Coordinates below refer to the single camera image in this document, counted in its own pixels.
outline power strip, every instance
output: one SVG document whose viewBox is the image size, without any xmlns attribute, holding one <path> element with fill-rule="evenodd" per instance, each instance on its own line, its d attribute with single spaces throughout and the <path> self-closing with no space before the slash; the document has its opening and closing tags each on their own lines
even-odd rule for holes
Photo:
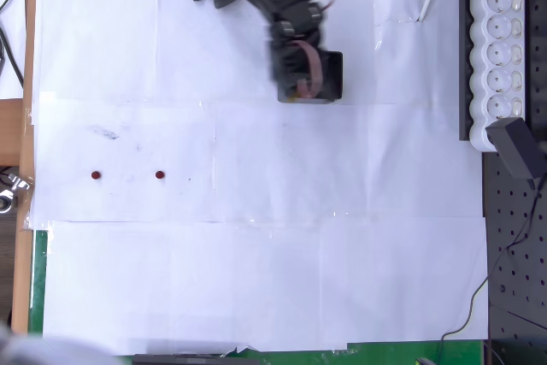
<svg viewBox="0 0 547 365">
<path fill-rule="evenodd" d="M 469 139 L 479 151 L 496 151 L 486 128 L 498 119 L 526 115 L 525 0 L 469 0 L 469 6 L 474 18 Z"/>
</svg>

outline robotic arm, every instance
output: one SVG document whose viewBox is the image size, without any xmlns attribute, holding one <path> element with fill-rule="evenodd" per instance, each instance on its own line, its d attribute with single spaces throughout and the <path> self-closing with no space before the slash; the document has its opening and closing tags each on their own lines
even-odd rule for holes
<svg viewBox="0 0 547 365">
<path fill-rule="evenodd" d="M 214 0 L 217 9 L 234 0 Z M 320 47 L 323 9 L 313 0 L 248 0 L 270 25 L 269 43 L 278 99 L 330 103 L 342 97 L 342 53 Z"/>
</svg>

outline green mat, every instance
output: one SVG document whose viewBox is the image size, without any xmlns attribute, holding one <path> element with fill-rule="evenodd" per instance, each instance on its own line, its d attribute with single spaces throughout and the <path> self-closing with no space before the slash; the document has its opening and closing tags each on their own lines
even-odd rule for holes
<svg viewBox="0 0 547 365">
<path fill-rule="evenodd" d="M 32 307 L 28 316 L 30 333 L 42 333 L 44 327 L 44 291 L 47 265 L 47 232 L 36 231 L 34 241 Z M 256 352 L 245 350 L 231 354 L 259 359 L 261 365 L 414 365 L 415 359 L 436 360 L 438 341 L 385 344 L 350 344 L 348 350 L 317 352 Z M 449 341 L 444 343 L 443 365 L 482 365 L 481 341 Z"/>
</svg>

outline black pegboard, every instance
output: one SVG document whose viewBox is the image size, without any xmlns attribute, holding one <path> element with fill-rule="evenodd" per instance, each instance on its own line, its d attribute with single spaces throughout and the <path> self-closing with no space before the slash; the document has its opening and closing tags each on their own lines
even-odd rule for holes
<svg viewBox="0 0 547 365">
<path fill-rule="evenodd" d="M 545 142 L 547 0 L 526 0 L 525 59 L 526 122 L 536 140 Z M 483 173 L 490 269 L 520 231 L 535 192 L 526 181 L 513 179 L 495 153 L 484 155 Z M 505 363 L 547 363 L 547 189 L 538 197 L 528 238 L 495 267 L 489 297 L 490 335 Z"/>
<path fill-rule="evenodd" d="M 495 153 L 485 155 L 484 173 L 491 269 L 529 216 L 535 191 L 525 180 L 513 179 Z M 489 296 L 492 305 L 547 327 L 547 193 L 540 193 L 526 241 L 505 252 L 495 267 Z"/>
<path fill-rule="evenodd" d="M 547 330 L 497 307 L 490 307 L 490 324 L 491 347 L 506 365 L 547 364 Z"/>
<path fill-rule="evenodd" d="M 547 0 L 527 0 L 526 80 L 528 119 L 534 137 L 547 140 Z"/>
</svg>

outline metal clamp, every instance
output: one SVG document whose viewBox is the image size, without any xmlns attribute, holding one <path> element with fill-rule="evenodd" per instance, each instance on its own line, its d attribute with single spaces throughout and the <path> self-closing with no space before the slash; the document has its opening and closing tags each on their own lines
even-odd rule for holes
<svg viewBox="0 0 547 365">
<path fill-rule="evenodd" d="M 8 213 L 14 204 L 14 194 L 17 190 L 28 190 L 30 185 L 15 174 L 8 176 L 9 180 L 14 183 L 10 189 L 0 192 L 0 214 Z"/>
</svg>

